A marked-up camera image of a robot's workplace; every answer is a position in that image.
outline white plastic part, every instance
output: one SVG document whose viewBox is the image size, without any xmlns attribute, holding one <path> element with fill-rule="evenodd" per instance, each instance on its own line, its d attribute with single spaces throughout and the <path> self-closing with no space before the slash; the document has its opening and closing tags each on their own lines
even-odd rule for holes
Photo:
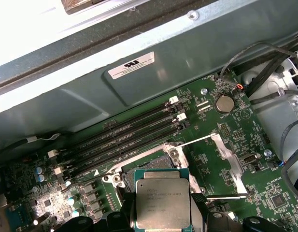
<svg viewBox="0 0 298 232">
<path fill-rule="evenodd" d="M 170 104 L 174 104 L 179 101 L 179 98 L 177 96 L 173 96 L 172 98 L 169 98 Z"/>
<path fill-rule="evenodd" d="M 58 152 L 57 150 L 51 150 L 51 151 L 48 151 L 48 157 L 49 158 L 52 158 L 52 157 L 55 157 L 58 155 Z"/>
<path fill-rule="evenodd" d="M 55 168 L 55 169 L 54 169 L 54 173 L 55 173 L 56 175 L 59 175 L 59 174 L 61 174 L 62 172 L 63 172 L 62 167 L 58 167 L 58 168 Z"/>
<path fill-rule="evenodd" d="M 35 142 L 37 140 L 38 140 L 38 138 L 36 136 L 32 136 L 32 137 L 27 138 L 28 144 L 32 143 L 32 142 Z"/>
<path fill-rule="evenodd" d="M 182 120 L 186 119 L 186 114 L 185 113 L 179 114 L 179 115 L 177 115 L 176 119 L 178 121 L 182 121 Z"/>
</svg>

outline black chip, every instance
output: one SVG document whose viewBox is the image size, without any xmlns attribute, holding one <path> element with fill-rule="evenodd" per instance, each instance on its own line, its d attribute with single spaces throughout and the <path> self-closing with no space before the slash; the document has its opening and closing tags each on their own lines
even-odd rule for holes
<svg viewBox="0 0 298 232">
<path fill-rule="evenodd" d="M 285 200 L 281 194 L 279 194 L 275 197 L 272 197 L 272 201 L 276 208 L 285 204 Z"/>
<path fill-rule="evenodd" d="M 32 200 L 29 202 L 30 206 L 34 207 L 37 206 L 37 200 Z"/>
<path fill-rule="evenodd" d="M 66 212 L 64 212 L 63 216 L 64 216 L 64 218 L 68 218 L 71 216 L 71 214 L 68 211 L 66 211 Z"/>
<path fill-rule="evenodd" d="M 51 205 L 50 200 L 47 200 L 47 201 L 44 202 L 44 206 L 48 207 L 48 206 L 50 206 L 50 205 Z"/>
</svg>

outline white connector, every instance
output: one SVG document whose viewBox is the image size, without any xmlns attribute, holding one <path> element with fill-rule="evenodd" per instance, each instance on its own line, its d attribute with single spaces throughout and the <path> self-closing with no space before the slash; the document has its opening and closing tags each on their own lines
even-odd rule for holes
<svg viewBox="0 0 298 232">
<path fill-rule="evenodd" d="M 169 98 L 170 104 L 174 104 L 179 101 L 179 98 L 177 96 L 173 96 L 172 98 Z"/>
<path fill-rule="evenodd" d="M 182 121 L 184 119 L 186 119 L 186 114 L 182 113 L 182 114 L 177 115 L 177 117 L 173 120 L 173 122 Z"/>
<path fill-rule="evenodd" d="M 56 175 L 60 175 L 61 173 L 63 173 L 63 169 L 62 169 L 62 167 L 55 168 L 55 169 L 54 169 L 54 173 L 55 173 Z"/>
<path fill-rule="evenodd" d="M 51 151 L 48 151 L 48 157 L 49 158 L 52 158 L 52 157 L 55 157 L 58 155 L 58 152 L 57 150 L 51 150 Z"/>
</svg>

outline gray metal panel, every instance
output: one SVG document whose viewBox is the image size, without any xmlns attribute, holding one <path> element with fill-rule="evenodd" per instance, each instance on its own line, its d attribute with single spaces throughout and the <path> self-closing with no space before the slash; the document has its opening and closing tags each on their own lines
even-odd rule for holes
<svg viewBox="0 0 298 232">
<path fill-rule="evenodd" d="M 227 3 L 238 2 L 222 0 L 202 8 L 199 20 L 206 23 L 0 113 L 0 140 L 78 131 L 218 70 L 251 43 L 277 42 L 298 31 L 298 0 L 250 0 L 231 11 Z M 108 75 L 109 69 L 151 51 L 154 64 L 117 80 Z"/>
</svg>

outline screw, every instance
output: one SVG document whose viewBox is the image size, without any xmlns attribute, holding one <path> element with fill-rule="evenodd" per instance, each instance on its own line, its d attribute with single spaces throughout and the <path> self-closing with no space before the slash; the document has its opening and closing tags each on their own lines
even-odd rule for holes
<svg viewBox="0 0 298 232">
<path fill-rule="evenodd" d="M 298 101 L 297 100 L 292 102 L 292 106 L 297 106 L 297 105 L 298 105 Z"/>
<path fill-rule="evenodd" d="M 115 182 L 120 182 L 121 181 L 121 177 L 119 175 L 114 176 L 114 181 Z"/>
<path fill-rule="evenodd" d="M 208 90 L 206 88 L 202 88 L 201 91 L 200 91 L 200 93 L 202 95 L 206 95 L 208 93 Z"/>
<path fill-rule="evenodd" d="M 264 155 L 265 155 L 266 157 L 270 157 L 270 156 L 272 156 L 272 151 L 269 150 L 269 149 L 266 149 L 266 150 L 264 150 Z"/>
<path fill-rule="evenodd" d="M 199 18 L 199 13 L 197 11 L 189 11 L 187 16 L 190 20 L 196 21 Z"/>
<path fill-rule="evenodd" d="M 205 194 L 206 193 L 206 188 L 205 187 L 199 187 L 200 188 L 200 191 L 202 194 Z"/>
<path fill-rule="evenodd" d="M 260 221 L 256 218 L 250 218 L 250 222 L 253 223 L 253 224 L 259 224 Z"/>
<path fill-rule="evenodd" d="M 221 215 L 221 214 L 219 214 L 219 213 L 214 213 L 214 214 L 213 214 L 213 217 L 215 217 L 215 218 L 221 218 L 221 217 L 222 217 L 222 215 Z"/>
<path fill-rule="evenodd" d="M 179 157 L 179 154 L 177 151 L 173 150 L 170 152 L 170 157 L 174 159 L 174 158 Z"/>
</svg>

